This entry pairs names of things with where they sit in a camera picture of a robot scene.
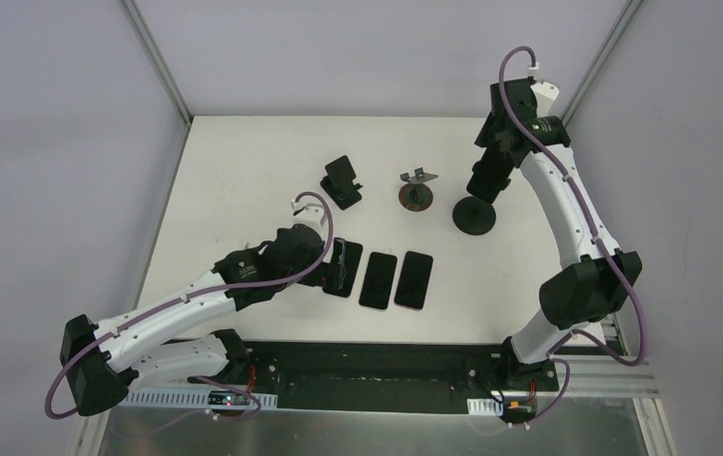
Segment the black smartphone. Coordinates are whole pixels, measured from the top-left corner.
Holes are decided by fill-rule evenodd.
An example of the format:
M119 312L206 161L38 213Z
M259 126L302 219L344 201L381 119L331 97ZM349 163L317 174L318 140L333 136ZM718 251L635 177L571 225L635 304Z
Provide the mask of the black smartphone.
M352 288L357 277L358 268L360 265L361 256L363 253L363 246L359 243L348 241L342 237L337 237L335 241L347 241L348 242L348 255L347 265L349 267L349 284L346 286L344 291L323 291L327 295L338 296L342 298L348 298L352 294Z
M396 265L394 255L371 253L358 298L360 306L379 311L388 308Z

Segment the black pole phone stand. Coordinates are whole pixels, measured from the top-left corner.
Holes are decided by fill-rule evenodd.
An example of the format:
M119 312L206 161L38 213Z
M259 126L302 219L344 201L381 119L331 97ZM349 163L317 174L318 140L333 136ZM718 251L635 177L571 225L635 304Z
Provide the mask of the black pole phone stand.
M471 236L482 236L492 230L497 215L491 204L473 196L456 202L452 209L452 221L457 229Z

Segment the purple smartphone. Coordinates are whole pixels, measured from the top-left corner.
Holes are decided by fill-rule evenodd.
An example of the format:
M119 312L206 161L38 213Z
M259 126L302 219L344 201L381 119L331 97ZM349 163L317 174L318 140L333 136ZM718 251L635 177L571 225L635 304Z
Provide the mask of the purple smartphone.
M406 252L394 295L396 305L414 311L424 309L432 266L432 256Z

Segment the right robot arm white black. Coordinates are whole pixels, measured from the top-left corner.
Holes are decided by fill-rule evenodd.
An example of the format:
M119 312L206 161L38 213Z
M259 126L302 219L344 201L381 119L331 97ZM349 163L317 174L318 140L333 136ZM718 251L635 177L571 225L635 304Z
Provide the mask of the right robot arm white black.
M571 332L622 307L642 262L609 234L579 183L561 120L542 115L541 102L553 102L555 89L527 77L491 85L490 97L490 111L475 140L484 154L473 164L468 195L454 206L453 221L473 236L489 232L496 221L493 204L518 170L541 204L561 262L560 271L540 287L539 310L504 341L496 364L502 384L518 390Z

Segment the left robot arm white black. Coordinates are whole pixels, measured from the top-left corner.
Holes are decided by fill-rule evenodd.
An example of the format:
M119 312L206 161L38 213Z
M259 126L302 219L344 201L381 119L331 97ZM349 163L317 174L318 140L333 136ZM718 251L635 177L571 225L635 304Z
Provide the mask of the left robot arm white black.
M233 331L217 330L179 343L182 333L211 319L236 314L271 300L313 275L335 244L298 223L280 228L272 240L234 251L182 290L143 308L93 321L79 314L65 324L61 370L45 400L46 415L62 419L52 401L66 382L74 407L69 415L92 416L119 405L153 382L203 376L240 382L248 359Z

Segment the black folding phone stand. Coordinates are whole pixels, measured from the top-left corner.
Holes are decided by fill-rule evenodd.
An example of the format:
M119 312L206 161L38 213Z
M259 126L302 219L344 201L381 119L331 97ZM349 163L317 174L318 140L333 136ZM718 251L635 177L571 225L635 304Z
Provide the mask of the black folding phone stand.
M320 181L321 188L342 211L362 200L361 183L355 181L356 173L347 155L324 166L326 175Z

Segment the round wooden base phone stand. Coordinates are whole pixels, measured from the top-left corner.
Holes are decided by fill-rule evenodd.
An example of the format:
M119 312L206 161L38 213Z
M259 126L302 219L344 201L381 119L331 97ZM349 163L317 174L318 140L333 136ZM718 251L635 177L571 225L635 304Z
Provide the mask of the round wooden base phone stand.
M439 176L427 173L423 167L415 168L413 173L409 172L400 175L403 186L398 193L400 204L411 212L422 212L433 203L433 193L428 187L430 181L438 179Z

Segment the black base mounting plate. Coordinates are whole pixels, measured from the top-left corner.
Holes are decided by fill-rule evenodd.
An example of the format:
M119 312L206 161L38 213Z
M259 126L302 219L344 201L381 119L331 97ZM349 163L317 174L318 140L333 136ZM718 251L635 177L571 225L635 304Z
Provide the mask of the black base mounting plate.
M218 383L273 394L280 409L463 414L470 399L557 392L548 361L529 371L500 345L247 341Z

